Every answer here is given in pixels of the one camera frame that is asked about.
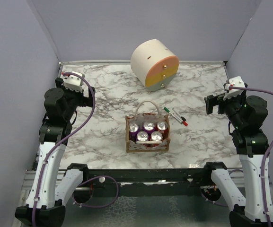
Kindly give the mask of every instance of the cylindrical container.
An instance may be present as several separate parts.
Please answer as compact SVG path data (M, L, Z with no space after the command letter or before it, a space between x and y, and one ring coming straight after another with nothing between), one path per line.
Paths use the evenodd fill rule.
M159 131L154 131L152 134L151 134L151 141L162 141L163 140L163 135L161 134L161 132Z
M136 123L129 124L129 140L136 142L136 135L139 133L140 127Z
M140 142L146 142L149 140L149 135L145 131L140 131L136 135L136 140Z
M142 130L151 135L155 131L155 124L153 122L144 122Z
M159 131L163 137L168 133L168 123L166 121L157 122L156 131Z
M160 40L139 45L131 56L131 69L149 90L164 88L174 78L179 60Z

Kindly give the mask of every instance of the green marker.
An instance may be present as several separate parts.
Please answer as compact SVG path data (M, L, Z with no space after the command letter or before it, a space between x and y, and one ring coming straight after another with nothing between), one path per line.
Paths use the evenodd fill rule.
M171 113L166 107L164 108L164 110L167 112L167 113L169 113L169 114L171 114L179 123L183 123L183 120L182 119L180 119L179 117L177 117L176 115L174 115L173 113Z

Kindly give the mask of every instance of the basket handle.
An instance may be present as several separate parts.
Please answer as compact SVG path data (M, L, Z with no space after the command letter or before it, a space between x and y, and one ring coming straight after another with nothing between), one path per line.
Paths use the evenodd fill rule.
M136 115L137 115L137 112L138 112L138 109L140 108L140 106L145 103L145 102L149 102L149 103L152 103L153 105L155 105L156 109L157 109L157 113L160 115L160 111L159 111L159 107L157 106L157 104L153 101L149 101L149 100L145 100L143 102L141 102L138 107L136 108L136 111L135 111L135 114L134 114L134 118L136 118Z

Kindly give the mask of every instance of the metal screw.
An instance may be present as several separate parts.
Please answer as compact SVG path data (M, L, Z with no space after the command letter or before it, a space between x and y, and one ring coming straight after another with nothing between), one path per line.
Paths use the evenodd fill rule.
M104 178L104 177L100 177L100 178L98 179L98 181L99 181L100 183L103 183L103 182L105 182L105 178Z

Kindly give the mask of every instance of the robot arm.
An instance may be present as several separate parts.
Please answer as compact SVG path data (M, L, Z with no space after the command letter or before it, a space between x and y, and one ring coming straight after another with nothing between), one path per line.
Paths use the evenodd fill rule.
M241 77L230 79L224 84L225 94L208 96L206 102L207 114L213 112L218 105L218 114L226 114L234 126L232 134L234 145L244 171L246 199L232 182L225 168L210 168L211 179L223 194L229 209L232 227L266 226L267 218L263 206L263 192L260 168L264 153L269 144L268 139L260 129L268 115L267 102L258 96L246 97L246 91L229 89L229 86L247 87ZM268 176L268 162L265 163L265 173ZM273 226L273 205L270 195L269 179L265 178L268 215Z
M26 205L18 207L15 213L15 217L28 226L32 225L32 208L36 201L36 225L39 227L60 227L65 217L65 205L70 196L80 183L87 180L87 165L72 164L68 167L61 183L55 188L60 162L68 140L59 145L45 161L47 154L55 144L71 133L70 119L76 108L78 106L93 107L92 95L89 92L89 97L83 96L82 81L79 78L70 76L65 81L57 78L55 83L56 88L48 90L44 96L44 106L47 113L39 131L41 144L38 151L39 161L35 180ZM35 192L42 165L45 165L45 169L36 198Z

